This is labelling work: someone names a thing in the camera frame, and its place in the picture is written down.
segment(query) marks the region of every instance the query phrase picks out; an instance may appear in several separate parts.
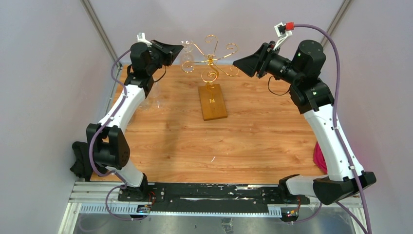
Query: wood grain surface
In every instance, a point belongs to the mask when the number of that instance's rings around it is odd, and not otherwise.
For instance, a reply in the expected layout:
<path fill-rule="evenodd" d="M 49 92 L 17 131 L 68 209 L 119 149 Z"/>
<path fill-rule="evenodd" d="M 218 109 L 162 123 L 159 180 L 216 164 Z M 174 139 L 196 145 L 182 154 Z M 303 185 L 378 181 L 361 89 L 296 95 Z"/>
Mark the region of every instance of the wood grain surface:
<path fill-rule="evenodd" d="M 220 84 L 201 85 L 198 93 L 205 121 L 228 117 Z"/>
<path fill-rule="evenodd" d="M 323 174 L 313 162 L 316 138 L 310 126 L 289 94 L 268 91 L 268 75 L 220 76 L 214 83 L 221 85 L 228 118 L 204 121 L 198 86 L 204 85 L 200 73 L 205 68 L 196 66 L 187 74 L 180 66 L 168 67 L 149 95 L 150 108 L 138 108 L 127 127 L 131 160 L 148 181 L 278 184 L 292 174 Z M 288 89 L 275 80 L 270 87 L 277 93 Z M 115 98 L 120 92 L 118 86 Z M 93 175 L 92 180 L 117 178 Z"/>

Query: wooden base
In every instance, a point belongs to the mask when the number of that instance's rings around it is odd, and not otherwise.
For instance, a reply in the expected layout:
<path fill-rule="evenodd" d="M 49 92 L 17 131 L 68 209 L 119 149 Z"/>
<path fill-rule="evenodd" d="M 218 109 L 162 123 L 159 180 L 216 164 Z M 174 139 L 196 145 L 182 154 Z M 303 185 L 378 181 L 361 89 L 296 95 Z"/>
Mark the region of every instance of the wooden base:
<path fill-rule="evenodd" d="M 204 121 L 228 117 L 219 84 L 199 86 L 198 91 Z"/>

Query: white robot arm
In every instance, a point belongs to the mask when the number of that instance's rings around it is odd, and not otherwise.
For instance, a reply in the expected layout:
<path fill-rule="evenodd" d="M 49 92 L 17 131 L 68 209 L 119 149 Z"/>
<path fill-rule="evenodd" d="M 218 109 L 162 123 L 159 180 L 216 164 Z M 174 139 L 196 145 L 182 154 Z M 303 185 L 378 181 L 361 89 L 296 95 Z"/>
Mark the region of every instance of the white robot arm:
<path fill-rule="evenodd" d="M 288 82 L 290 96 L 300 114 L 313 129 L 323 152 L 328 175 L 301 176 L 291 175 L 280 180 L 285 197 L 307 195 L 317 197 L 329 205 L 358 192 L 352 169 L 357 172 L 363 188 L 374 184 L 373 172 L 365 172 L 354 156 L 347 138 L 337 119 L 337 128 L 345 146 L 352 155 L 354 167 L 350 166 L 345 150 L 340 143 L 333 125 L 334 98 L 328 86 L 319 78 L 326 56 L 323 47 L 316 41 L 304 40 L 300 43 L 294 58 L 289 60 L 280 56 L 280 46 L 292 35 L 293 23 L 279 23 L 275 27 L 279 40 L 263 43 L 253 55 L 234 61 L 233 65 L 244 73 L 262 78 L 267 73 L 276 79 Z"/>
<path fill-rule="evenodd" d="M 137 40 L 131 46 L 132 64 L 128 66 L 121 96 L 105 117 L 97 124 L 89 124 L 86 135 L 93 149 L 93 162 L 115 173 L 139 199 L 147 195 L 148 180 L 130 160 L 124 132 L 154 84 L 152 75 L 162 66 L 172 65 L 183 46 L 148 41 L 143 33 L 138 34 Z"/>

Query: white wall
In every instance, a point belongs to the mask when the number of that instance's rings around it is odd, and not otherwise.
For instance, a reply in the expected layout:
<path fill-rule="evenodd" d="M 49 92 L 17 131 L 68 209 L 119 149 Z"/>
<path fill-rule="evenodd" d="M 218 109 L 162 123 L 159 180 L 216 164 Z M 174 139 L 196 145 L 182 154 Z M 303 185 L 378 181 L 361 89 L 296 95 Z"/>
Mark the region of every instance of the white wall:
<path fill-rule="evenodd" d="M 2 1 L 0 233 L 57 233 L 111 60 L 80 1 Z"/>
<path fill-rule="evenodd" d="M 118 55 L 136 42 L 138 32 L 147 39 L 179 44 L 193 40 L 207 50 L 204 38 L 214 34 L 219 39 L 217 54 L 225 55 L 226 44 L 233 42 L 239 52 L 223 60 L 231 63 L 248 56 L 263 42 L 277 40 L 274 25 L 281 21 L 315 24 L 327 29 L 342 0 L 92 0 L 92 6 Z M 303 39 L 321 40 L 322 35 L 310 30 L 294 32 L 295 36 L 281 50 L 293 56 Z M 130 63 L 130 58 L 121 60 Z"/>
<path fill-rule="evenodd" d="M 377 183 L 366 190 L 375 234 L 413 230 L 413 2 L 356 0 L 333 34 L 342 65 L 338 116 Z M 330 46 L 323 80 L 335 87 Z"/>

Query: red connector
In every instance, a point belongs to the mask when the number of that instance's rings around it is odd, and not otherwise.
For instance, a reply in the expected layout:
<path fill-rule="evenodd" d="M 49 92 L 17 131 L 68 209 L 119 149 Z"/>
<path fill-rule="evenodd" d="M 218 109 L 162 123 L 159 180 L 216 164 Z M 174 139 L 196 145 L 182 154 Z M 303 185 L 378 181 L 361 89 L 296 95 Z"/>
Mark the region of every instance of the red connector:
<path fill-rule="evenodd" d="M 294 30 L 294 22 L 288 22 L 287 24 L 285 24 L 285 29 L 287 31 Z"/>

